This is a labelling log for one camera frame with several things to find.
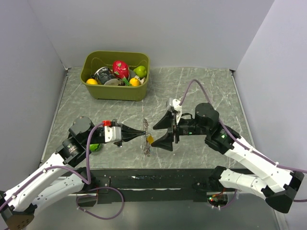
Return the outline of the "silver key yellow tag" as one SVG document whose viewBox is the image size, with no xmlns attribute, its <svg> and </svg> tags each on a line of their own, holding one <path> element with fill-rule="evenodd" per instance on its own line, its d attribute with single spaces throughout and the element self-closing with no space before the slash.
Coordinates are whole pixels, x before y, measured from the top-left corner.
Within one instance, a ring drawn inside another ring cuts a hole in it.
<svg viewBox="0 0 307 230">
<path fill-rule="evenodd" d="M 151 145 L 154 142 L 154 138 L 151 135 L 149 135 L 146 141 Z"/>
</svg>

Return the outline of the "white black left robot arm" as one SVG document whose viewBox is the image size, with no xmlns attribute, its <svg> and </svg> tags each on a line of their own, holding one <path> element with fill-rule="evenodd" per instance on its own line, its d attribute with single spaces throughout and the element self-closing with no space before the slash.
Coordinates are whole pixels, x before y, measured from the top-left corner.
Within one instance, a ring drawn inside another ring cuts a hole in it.
<svg viewBox="0 0 307 230">
<path fill-rule="evenodd" d="M 22 230 L 35 215 L 63 197 L 94 189 L 90 172 L 90 145 L 113 143 L 118 147 L 146 131 L 117 120 L 94 125 L 86 116 L 74 120 L 69 136 L 36 171 L 13 188 L 0 193 L 0 214 L 9 230 Z"/>
</svg>

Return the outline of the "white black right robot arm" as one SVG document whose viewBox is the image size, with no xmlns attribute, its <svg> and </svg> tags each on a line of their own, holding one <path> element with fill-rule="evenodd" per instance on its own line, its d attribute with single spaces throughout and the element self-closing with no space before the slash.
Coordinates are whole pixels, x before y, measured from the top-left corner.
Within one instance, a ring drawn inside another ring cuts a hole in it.
<svg viewBox="0 0 307 230">
<path fill-rule="evenodd" d="M 247 175 L 217 166 L 209 178 L 213 190 L 240 190 L 264 199 L 276 211 L 289 212 L 304 179 L 302 172 L 280 166 L 257 151 L 236 131 L 220 121 L 219 113 L 210 103 L 198 104 L 195 115 L 189 119 L 183 116 L 180 102 L 171 102 L 166 114 L 153 127 L 154 130 L 166 129 L 167 132 L 154 141 L 152 146 L 172 151 L 173 143 L 178 143 L 180 136 L 204 135 L 208 147 L 239 162 L 252 172 Z"/>
</svg>

